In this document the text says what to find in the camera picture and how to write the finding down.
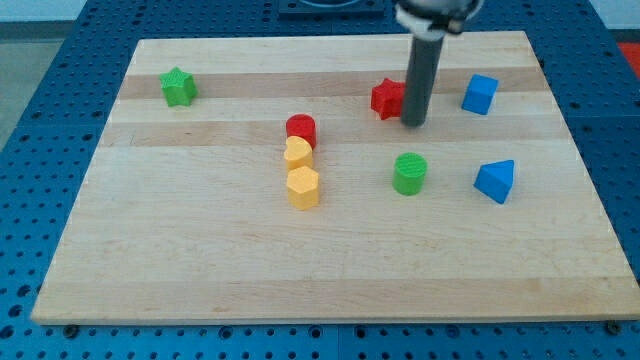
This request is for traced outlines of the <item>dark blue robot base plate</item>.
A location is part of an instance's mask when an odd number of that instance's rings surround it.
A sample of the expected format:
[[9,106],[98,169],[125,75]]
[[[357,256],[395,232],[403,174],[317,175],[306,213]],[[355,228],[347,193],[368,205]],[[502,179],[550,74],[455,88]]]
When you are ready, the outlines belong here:
[[383,15],[383,0],[278,0],[279,19],[301,19],[305,16]]

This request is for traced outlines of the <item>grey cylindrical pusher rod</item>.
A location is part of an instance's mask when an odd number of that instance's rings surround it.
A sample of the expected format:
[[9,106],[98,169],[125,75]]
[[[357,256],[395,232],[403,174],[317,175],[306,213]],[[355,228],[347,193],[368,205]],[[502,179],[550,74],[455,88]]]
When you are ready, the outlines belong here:
[[406,127],[421,127],[426,122],[443,42],[443,36],[412,39],[400,116]]

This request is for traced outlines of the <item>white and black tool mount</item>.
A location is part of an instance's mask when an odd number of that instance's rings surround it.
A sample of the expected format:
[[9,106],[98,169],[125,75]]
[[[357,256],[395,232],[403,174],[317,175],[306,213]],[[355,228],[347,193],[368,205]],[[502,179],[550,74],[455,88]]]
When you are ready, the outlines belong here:
[[459,35],[481,10],[484,0],[398,0],[396,21],[419,40]]

